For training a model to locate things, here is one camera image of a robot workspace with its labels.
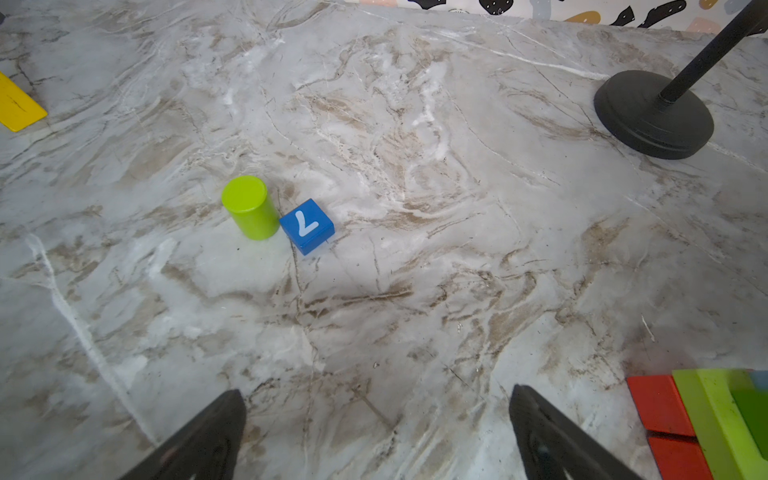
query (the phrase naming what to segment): blue cube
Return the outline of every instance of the blue cube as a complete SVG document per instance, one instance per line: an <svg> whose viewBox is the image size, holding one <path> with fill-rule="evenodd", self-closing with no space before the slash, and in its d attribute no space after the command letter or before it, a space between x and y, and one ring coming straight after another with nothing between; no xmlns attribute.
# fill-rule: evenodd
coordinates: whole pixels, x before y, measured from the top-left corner
<svg viewBox="0 0 768 480"><path fill-rule="evenodd" d="M311 198L281 218L280 225L304 255L336 232L331 219Z"/></svg>

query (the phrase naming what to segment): colorful wallpaper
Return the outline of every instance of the colorful wallpaper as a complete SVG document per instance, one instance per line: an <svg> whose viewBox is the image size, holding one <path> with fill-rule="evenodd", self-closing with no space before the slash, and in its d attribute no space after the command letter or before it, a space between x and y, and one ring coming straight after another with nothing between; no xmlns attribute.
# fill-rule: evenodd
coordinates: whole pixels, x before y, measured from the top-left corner
<svg viewBox="0 0 768 480"><path fill-rule="evenodd" d="M602 23L638 28L719 32L750 0L347 0L368 5L469 12L483 15ZM768 30L759 25L753 35Z"/></svg>

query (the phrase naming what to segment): white number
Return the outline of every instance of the white number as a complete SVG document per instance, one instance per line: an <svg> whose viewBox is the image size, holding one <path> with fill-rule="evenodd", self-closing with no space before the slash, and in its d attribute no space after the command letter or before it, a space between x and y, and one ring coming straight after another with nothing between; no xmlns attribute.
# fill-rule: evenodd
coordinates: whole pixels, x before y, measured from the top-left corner
<svg viewBox="0 0 768 480"><path fill-rule="evenodd" d="M307 226L306 220L304 220L304 212L301 210L296 212L296 219L299 221L299 237L306 237L312 230L315 230L320 226L320 224L317 222L312 222L309 226Z"/></svg>

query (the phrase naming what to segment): stacked wooden blocks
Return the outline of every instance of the stacked wooden blocks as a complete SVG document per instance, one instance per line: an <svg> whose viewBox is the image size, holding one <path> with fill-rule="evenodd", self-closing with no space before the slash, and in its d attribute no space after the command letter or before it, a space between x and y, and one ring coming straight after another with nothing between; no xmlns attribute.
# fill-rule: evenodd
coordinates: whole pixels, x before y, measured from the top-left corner
<svg viewBox="0 0 768 480"><path fill-rule="evenodd" d="M696 369L627 379L664 480L768 478L766 375Z"/></svg>

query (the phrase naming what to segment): black round base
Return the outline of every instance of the black round base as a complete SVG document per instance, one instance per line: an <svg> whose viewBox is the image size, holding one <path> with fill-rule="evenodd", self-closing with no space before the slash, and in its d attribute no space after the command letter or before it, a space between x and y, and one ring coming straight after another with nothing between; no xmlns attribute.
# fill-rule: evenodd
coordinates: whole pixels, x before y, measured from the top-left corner
<svg viewBox="0 0 768 480"><path fill-rule="evenodd" d="M649 71L622 71L600 87L594 109L616 138L642 154L688 158L707 144L714 123L707 106L690 91L673 104L661 100L659 92L669 82Z"/></svg>

